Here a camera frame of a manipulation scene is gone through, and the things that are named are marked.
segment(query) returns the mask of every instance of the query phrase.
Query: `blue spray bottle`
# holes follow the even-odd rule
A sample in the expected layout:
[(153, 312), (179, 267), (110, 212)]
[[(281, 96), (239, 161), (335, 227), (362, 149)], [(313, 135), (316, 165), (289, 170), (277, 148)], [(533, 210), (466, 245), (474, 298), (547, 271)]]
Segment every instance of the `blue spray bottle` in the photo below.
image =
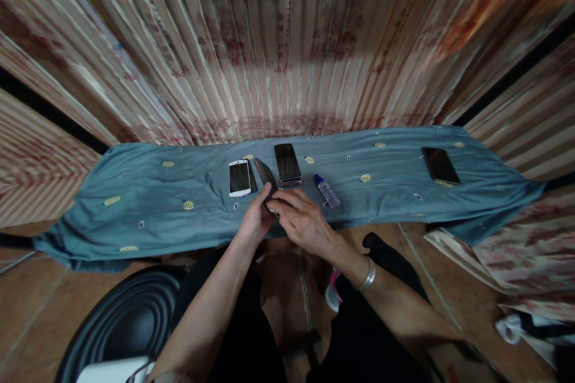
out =
[(334, 191), (331, 189), (329, 184), (326, 183), (325, 180), (322, 177), (320, 177), (318, 174), (313, 175), (313, 177), (316, 180), (316, 184), (317, 184), (317, 188), (319, 189), (319, 192), (325, 198), (328, 205), (331, 208), (337, 208), (338, 206), (340, 206), (341, 202), (337, 198), (337, 196), (335, 195)]

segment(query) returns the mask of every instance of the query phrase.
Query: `tiled floor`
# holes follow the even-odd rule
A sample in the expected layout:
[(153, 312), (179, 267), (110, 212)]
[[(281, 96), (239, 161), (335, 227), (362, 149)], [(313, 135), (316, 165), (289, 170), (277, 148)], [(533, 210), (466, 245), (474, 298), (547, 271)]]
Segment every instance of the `tiled floor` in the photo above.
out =
[[(33, 235), (48, 225), (34, 224), (10, 233)], [(475, 346), (509, 380), (552, 381), (551, 369), (529, 346), (511, 346), (496, 333), (492, 323), (499, 314), (496, 302), (500, 294), (427, 243), (422, 237), (424, 228), (419, 223), (403, 223), (401, 227), (377, 224), (347, 229), (342, 234), (361, 250), (365, 234), (376, 232), (400, 251), (416, 268), (432, 304), (446, 315), (445, 305), (449, 307)], [(323, 359), (335, 315), (324, 298), (331, 274), (329, 264), (305, 252), (299, 259), (297, 249), (286, 238), (267, 241), (265, 251), (259, 268), (264, 280), (262, 306), (276, 341), (284, 345), (308, 331), (302, 267), (309, 320), (322, 336), (316, 352)], [(0, 269), (24, 254), (0, 250)], [(84, 317), (114, 285), (143, 267), (133, 264), (117, 275), (69, 272), (36, 254), (0, 275), (0, 382), (52, 381), (66, 346)], [(290, 382), (305, 381), (309, 368), (305, 354), (287, 357), (284, 363)]]

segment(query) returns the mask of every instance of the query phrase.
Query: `blue cloth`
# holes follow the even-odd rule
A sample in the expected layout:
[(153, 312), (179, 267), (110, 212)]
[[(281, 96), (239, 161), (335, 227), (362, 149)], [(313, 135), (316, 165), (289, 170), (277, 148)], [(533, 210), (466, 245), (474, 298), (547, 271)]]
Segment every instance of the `blue cloth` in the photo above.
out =
[[(122, 144), (104, 154), (74, 206), (34, 239), (35, 248), (74, 263), (74, 268), (100, 261), (101, 270), (102, 261), (226, 244), (254, 196), (229, 197), (228, 163), (252, 154), (276, 176), (274, 146), (287, 142), (295, 149), (304, 191), (322, 204), (312, 179), (318, 173), (341, 200), (335, 209), (322, 206), (336, 229), (391, 221), (450, 222), (449, 232), (476, 245), (537, 200), (545, 187), (526, 180), (455, 126), (393, 127), (203, 147)], [(445, 149), (461, 185), (446, 187), (433, 181), (422, 147)], [(307, 163), (306, 157), (314, 163)], [(261, 189), (253, 164), (252, 168)], [(364, 183), (360, 177), (365, 174), (371, 180)], [(117, 196), (120, 200), (105, 204)], [(187, 201), (193, 202), (193, 210), (184, 208)], [(285, 236), (278, 223), (269, 234), (276, 236)]]

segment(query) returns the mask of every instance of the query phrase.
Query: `phone screen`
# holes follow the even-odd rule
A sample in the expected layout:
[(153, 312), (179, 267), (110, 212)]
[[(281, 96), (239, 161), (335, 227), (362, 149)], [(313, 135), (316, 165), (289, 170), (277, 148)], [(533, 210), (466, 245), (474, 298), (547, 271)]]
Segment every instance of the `phone screen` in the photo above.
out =
[(239, 163), (229, 167), (229, 192), (240, 192), (250, 188), (250, 177), (247, 163)]
[(446, 183), (459, 184), (459, 177), (445, 150), (429, 147), (423, 147), (422, 150), (431, 178)]
[(292, 144), (281, 144), (274, 147), (276, 152), (277, 170), (280, 173), (280, 180), (291, 180), (301, 178), (298, 161), (295, 158), (295, 151)]

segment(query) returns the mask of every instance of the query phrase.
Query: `bracelet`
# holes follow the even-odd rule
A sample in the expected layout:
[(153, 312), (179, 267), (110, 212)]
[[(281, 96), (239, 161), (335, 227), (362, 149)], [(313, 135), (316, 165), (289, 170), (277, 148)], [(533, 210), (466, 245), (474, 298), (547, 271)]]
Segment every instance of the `bracelet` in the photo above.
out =
[(376, 279), (376, 264), (373, 263), (373, 260), (371, 259), (371, 257), (369, 257), (369, 256), (366, 256), (366, 257), (367, 257), (367, 260), (369, 260), (369, 262), (370, 262), (370, 271), (367, 273), (367, 277), (365, 277), (365, 281), (360, 288), (356, 288), (355, 286), (353, 287), (357, 291), (364, 291), (364, 290), (369, 289), (371, 287), (371, 285), (373, 284), (374, 280)]

